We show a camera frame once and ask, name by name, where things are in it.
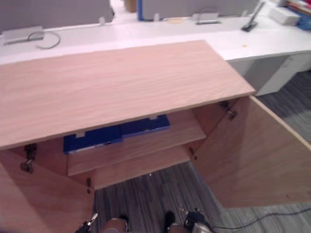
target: person's foot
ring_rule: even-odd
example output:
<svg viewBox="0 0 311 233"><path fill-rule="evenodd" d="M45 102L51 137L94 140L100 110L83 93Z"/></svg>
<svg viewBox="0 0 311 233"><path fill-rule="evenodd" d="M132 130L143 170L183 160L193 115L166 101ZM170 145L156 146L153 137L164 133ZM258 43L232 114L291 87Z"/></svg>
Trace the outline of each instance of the person's foot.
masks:
<svg viewBox="0 0 311 233"><path fill-rule="evenodd" d="M127 215L123 214L123 215L120 215L119 218L123 219L126 221L126 225L127 225L127 232L129 232L129 229L128 229L128 221L129 221L129 218Z"/></svg>
<svg viewBox="0 0 311 233"><path fill-rule="evenodd" d="M175 223L175 214L172 211L168 211L164 217L164 233L169 232L170 226Z"/></svg>

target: gray partition panel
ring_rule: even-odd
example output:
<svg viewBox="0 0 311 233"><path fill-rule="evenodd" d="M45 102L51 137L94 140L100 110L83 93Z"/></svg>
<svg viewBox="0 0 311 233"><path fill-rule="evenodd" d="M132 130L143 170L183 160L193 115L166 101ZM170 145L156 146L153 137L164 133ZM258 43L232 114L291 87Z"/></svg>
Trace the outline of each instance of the gray partition panel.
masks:
<svg viewBox="0 0 311 233"><path fill-rule="evenodd" d="M145 20L154 18L190 17L194 13L219 12L221 16L241 15L244 10L250 14L259 0L142 0L142 16Z"/></svg>
<svg viewBox="0 0 311 233"><path fill-rule="evenodd" d="M0 32L106 22L113 19L109 0L0 0Z"/></svg>
<svg viewBox="0 0 311 233"><path fill-rule="evenodd" d="M285 55L257 59L244 75L244 78L258 91L269 81L288 57L288 55Z"/></svg>

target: cabinet shelf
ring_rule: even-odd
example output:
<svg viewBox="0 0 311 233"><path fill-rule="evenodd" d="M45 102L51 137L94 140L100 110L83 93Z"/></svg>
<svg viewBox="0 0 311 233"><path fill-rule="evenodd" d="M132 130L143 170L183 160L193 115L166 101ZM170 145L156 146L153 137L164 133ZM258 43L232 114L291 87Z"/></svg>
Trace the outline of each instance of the cabinet shelf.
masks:
<svg viewBox="0 0 311 233"><path fill-rule="evenodd" d="M171 123L168 130L130 137L121 143L70 154L68 175L84 173L206 137L192 110L174 112L167 116Z"/></svg>
<svg viewBox="0 0 311 233"><path fill-rule="evenodd" d="M91 178L92 187L97 190L189 160L190 157L186 148L177 146L74 175L70 178L82 184L86 184L87 178Z"/></svg>

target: blue object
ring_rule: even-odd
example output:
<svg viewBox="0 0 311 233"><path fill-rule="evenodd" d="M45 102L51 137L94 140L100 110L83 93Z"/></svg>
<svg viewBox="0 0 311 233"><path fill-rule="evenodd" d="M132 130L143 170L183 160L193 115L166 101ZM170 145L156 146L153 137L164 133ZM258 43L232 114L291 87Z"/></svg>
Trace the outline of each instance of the blue object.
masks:
<svg viewBox="0 0 311 233"><path fill-rule="evenodd" d="M119 125L86 131L85 136L77 137L76 134L64 137L64 153L70 154L81 150L122 141Z"/></svg>
<svg viewBox="0 0 311 233"><path fill-rule="evenodd" d="M145 21L144 17L142 16L142 0L137 0L137 17L139 21Z"/></svg>
<svg viewBox="0 0 311 233"><path fill-rule="evenodd" d="M166 115L157 116L155 119L146 118L120 125L123 138L165 130L169 127L170 122Z"/></svg>
<svg viewBox="0 0 311 233"><path fill-rule="evenodd" d="M297 23L297 27L301 28L302 30L310 31L311 30L311 16L305 13L302 13L293 7L288 6L288 9L295 12L297 15L300 15L301 18Z"/></svg>

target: white desk surface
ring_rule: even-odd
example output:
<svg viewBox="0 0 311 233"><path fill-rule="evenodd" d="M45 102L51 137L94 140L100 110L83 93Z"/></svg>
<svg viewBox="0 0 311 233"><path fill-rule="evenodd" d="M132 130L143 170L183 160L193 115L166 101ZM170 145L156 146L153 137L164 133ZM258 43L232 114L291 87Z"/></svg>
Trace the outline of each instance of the white desk surface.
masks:
<svg viewBox="0 0 311 233"><path fill-rule="evenodd" d="M258 26L250 33L240 30L248 17L221 18L220 24L196 25L190 20L180 24L139 22L135 14L117 18L105 26L74 27L53 30L61 43L51 50L40 50L36 44L50 46L56 38L47 34L43 41L0 46L0 65L44 57L123 49L146 45L206 40L225 60L237 61L311 51L311 32L282 26L267 17L272 3L267 3L257 17Z"/></svg>

